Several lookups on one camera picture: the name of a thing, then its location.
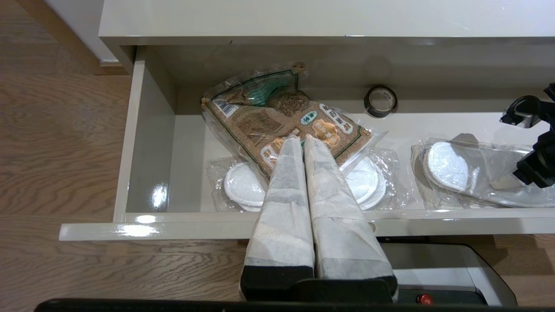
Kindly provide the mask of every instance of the black tape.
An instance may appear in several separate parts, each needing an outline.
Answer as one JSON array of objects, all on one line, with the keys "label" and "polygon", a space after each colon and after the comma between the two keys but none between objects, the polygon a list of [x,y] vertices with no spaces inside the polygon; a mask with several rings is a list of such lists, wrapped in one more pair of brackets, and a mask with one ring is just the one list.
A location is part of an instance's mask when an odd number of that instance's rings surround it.
[{"label": "black tape", "polygon": [[[377,109],[376,107],[372,106],[372,101],[370,100],[370,97],[375,93],[382,94],[387,98],[387,100],[390,102],[389,109]],[[378,118],[383,118],[397,109],[397,95],[395,94],[395,92],[393,92],[393,90],[386,87],[385,85],[375,85],[370,88],[368,93],[366,93],[366,96],[364,97],[364,107],[370,115]]]}]

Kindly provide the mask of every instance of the green label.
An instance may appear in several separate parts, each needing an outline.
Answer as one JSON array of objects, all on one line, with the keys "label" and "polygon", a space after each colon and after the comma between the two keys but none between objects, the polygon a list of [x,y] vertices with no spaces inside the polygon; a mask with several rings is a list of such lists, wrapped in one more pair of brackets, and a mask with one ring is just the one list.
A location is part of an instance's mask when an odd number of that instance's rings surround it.
[{"label": "green label", "polygon": [[301,124],[307,125],[307,124],[311,123],[314,119],[316,119],[316,116],[318,116],[318,112],[313,110],[312,112],[302,116]]}]

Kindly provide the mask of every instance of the cabinet top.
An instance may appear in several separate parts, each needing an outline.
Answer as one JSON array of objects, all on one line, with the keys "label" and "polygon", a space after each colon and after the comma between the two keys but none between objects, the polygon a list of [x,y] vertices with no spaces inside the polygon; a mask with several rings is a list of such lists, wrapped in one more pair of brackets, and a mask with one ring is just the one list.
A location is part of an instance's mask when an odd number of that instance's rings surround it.
[{"label": "cabinet top", "polygon": [[136,44],[149,44],[140,41],[145,37],[555,37],[551,6],[550,0],[105,0],[99,35],[134,37]]}]

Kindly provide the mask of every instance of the white cabinet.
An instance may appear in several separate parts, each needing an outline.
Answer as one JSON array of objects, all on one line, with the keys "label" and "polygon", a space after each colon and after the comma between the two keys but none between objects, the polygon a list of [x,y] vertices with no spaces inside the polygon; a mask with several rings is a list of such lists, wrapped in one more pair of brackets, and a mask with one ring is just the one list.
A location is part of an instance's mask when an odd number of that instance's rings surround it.
[{"label": "white cabinet", "polygon": [[[206,166],[230,154],[205,126],[199,99],[241,71],[291,61],[307,64],[309,96],[389,131],[378,146],[397,151],[415,202],[366,211],[378,236],[555,233],[555,209],[426,210],[410,167],[410,146],[428,137],[533,144],[547,131],[498,120],[517,97],[543,97],[553,80],[555,45],[542,37],[555,22],[535,11],[541,28],[533,19],[515,27],[509,17],[526,15],[526,1],[480,2],[497,10],[497,24],[472,19],[476,1],[422,1],[420,9],[434,8],[421,12],[427,18],[407,15],[419,9],[413,1],[325,2],[106,0],[100,36],[133,72],[114,223],[64,224],[60,239],[248,238],[256,213],[214,208]],[[383,119],[362,104],[377,83],[399,98]]]}]

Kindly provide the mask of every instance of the tape roll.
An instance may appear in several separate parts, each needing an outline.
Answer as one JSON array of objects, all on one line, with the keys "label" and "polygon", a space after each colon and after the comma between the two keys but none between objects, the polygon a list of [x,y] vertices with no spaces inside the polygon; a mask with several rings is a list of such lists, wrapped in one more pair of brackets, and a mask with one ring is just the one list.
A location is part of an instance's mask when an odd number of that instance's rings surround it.
[{"label": "tape roll", "polygon": [[[372,105],[371,98],[373,95],[384,96],[387,100],[388,106],[386,108],[381,108]],[[364,97],[364,107],[370,115],[383,118],[397,109],[397,95],[395,95],[395,92],[385,85],[375,85],[370,88],[368,93],[366,93],[366,96]]]}]

